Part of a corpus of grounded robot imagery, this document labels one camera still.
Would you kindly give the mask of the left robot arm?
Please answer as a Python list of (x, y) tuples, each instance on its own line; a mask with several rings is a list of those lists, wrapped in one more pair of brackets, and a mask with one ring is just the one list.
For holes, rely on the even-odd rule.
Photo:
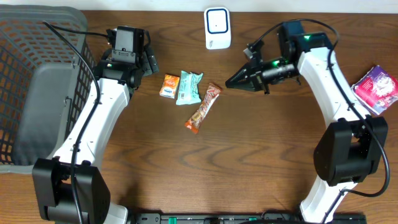
[(148, 31), (107, 31), (111, 48), (88, 71), (88, 99), (72, 131), (51, 159), (32, 169), (42, 219), (60, 223), (127, 223), (129, 211), (111, 202), (100, 167), (114, 125), (143, 77), (159, 71)]

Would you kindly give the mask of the brown orange candy bar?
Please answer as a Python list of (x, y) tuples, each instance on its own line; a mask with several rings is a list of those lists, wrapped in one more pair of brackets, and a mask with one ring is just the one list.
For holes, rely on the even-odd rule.
[(185, 122), (185, 127), (190, 129), (194, 134), (197, 134), (211, 106), (216, 101), (217, 97), (219, 97), (222, 91), (223, 89), (220, 86), (216, 85), (215, 83), (209, 83), (208, 89), (206, 90), (206, 94), (201, 105), (190, 117), (190, 119)]

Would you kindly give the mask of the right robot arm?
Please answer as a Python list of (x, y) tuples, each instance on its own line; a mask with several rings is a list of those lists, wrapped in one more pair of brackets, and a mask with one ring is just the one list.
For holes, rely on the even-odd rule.
[(300, 203), (298, 221), (331, 223), (346, 194), (387, 162), (388, 125), (358, 101), (335, 57), (336, 43), (324, 32), (305, 32), (301, 19), (274, 26), (281, 55), (263, 61), (261, 39), (248, 44), (248, 62), (229, 78), (228, 88), (263, 91), (286, 79), (303, 77), (321, 109), (326, 130), (313, 153), (317, 178)]

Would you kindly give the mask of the small orange snack packet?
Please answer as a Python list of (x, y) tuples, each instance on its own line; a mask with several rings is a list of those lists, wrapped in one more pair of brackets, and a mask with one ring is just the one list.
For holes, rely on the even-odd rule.
[(180, 77), (166, 74), (164, 77), (164, 82), (159, 91), (159, 95), (166, 98), (175, 98), (177, 94), (178, 84), (180, 82)]

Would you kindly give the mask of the teal snack packet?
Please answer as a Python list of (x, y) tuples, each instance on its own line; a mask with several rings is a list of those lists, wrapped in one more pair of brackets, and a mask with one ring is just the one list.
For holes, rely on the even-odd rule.
[(198, 92), (198, 84), (203, 77), (203, 73), (188, 73), (181, 71), (180, 84), (178, 89), (178, 97), (176, 105), (192, 105), (200, 103), (200, 95)]

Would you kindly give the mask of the purple red snack bag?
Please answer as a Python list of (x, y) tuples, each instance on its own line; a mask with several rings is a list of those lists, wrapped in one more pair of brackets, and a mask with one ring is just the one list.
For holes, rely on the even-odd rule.
[(397, 80), (379, 65), (370, 69), (351, 89), (375, 115), (380, 115), (397, 101)]

